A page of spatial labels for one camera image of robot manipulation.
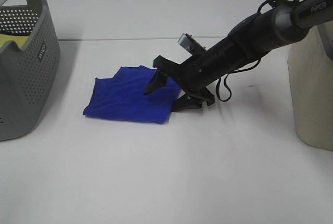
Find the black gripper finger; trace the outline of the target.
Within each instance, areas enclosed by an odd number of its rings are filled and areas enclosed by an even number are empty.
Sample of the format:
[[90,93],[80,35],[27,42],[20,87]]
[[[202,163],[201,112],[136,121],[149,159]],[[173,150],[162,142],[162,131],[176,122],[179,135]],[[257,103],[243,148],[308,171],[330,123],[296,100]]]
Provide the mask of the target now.
[[202,107],[202,100],[192,94],[185,93],[178,98],[171,108],[171,112],[179,112],[187,109],[200,109]]
[[167,75],[159,69],[156,69],[155,74],[146,85],[144,95],[149,95],[152,92],[167,85]]

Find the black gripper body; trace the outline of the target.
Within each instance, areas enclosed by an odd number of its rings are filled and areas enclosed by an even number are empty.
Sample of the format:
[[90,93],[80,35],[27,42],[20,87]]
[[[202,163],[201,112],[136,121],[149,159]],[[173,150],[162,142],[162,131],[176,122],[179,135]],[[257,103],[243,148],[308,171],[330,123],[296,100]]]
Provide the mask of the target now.
[[158,56],[153,61],[153,67],[167,75],[167,83],[170,77],[185,93],[200,98],[202,103],[212,105],[215,98],[207,86],[249,62],[241,47],[230,37],[226,37],[203,54],[191,55],[181,64]]

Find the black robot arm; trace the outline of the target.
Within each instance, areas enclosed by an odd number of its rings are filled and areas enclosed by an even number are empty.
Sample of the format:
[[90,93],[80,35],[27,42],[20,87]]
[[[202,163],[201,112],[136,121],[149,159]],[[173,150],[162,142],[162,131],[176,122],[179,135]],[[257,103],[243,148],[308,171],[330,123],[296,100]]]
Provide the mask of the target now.
[[177,64],[162,56],[153,61],[156,73],[147,84],[148,95],[172,78],[184,91],[172,111],[199,109],[220,99],[219,88],[229,74],[245,71],[245,65],[260,63],[271,50],[304,39],[310,28],[332,20],[332,0],[265,0],[271,10],[247,17],[226,38],[205,49],[189,34],[178,40],[191,56]]

